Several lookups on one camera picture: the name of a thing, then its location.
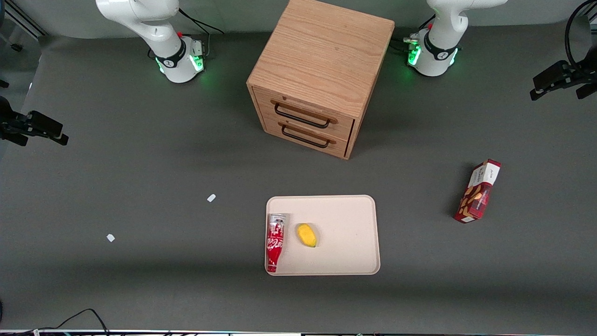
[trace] cabinet top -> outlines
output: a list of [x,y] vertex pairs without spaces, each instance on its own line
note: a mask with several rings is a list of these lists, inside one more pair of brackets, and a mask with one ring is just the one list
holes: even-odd
[[315,0],[290,0],[247,83],[360,118],[394,22]]

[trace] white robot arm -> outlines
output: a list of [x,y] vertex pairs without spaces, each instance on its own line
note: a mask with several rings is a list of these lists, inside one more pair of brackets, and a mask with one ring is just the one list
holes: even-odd
[[141,36],[153,50],[160,70],[175,83],[190,81],[204,68],[201,41],[180,37],[167,20],[179,11],[179,0],[96,0],[105,18]]
[[431,30],[424,27],[405,39],[415,45],[408,64],[425,76],[443,74],[454,63],[458,51],[456,46],[469,26],[469,18],[464,11],[496,7],[507,1],[427,0],[427,4],[435,11],[435,20]]

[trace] gray wall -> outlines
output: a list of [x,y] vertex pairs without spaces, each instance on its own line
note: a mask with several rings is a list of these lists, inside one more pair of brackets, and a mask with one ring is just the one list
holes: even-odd
[[[424,0],[324,0],[331,4],[385,17],[397,26],[418,26],[432,10]],[[189,15],[228,32],[271,31],[287,0],[180,0]],[[581,0],[510,0],[501,7],[470,11],[474,26],[535,25],[566,19]],[[106,20],[95,0],[16,0],[52,35],[77,38],[128,37],[134,33]],[[197,28],[181,15],[171,20],[177,30]]]

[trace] white tray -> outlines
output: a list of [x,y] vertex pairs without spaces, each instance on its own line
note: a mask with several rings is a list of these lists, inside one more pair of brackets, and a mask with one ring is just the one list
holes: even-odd
[[[270,275],[371,275],[379,271],[377,219],[371,196],[272,197],[266,217],[270,213],[286,214],[282,253],[276,272],[268,272]],[[315,248],[303,245],[297,236],[301,223],[309,223],[315,231]],[[267,253],[264,267],[267,270]]]

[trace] drawer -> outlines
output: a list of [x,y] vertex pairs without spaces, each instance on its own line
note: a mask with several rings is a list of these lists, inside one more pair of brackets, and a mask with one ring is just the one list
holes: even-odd
[[263,119],[289,121],[315,134],[348,140],[353,126],[351,118],[307,106],[278,93],[253,90]]
[[344,158],[347,141],[323,136],[282,120],[264,119],[266,132],[320,152]]

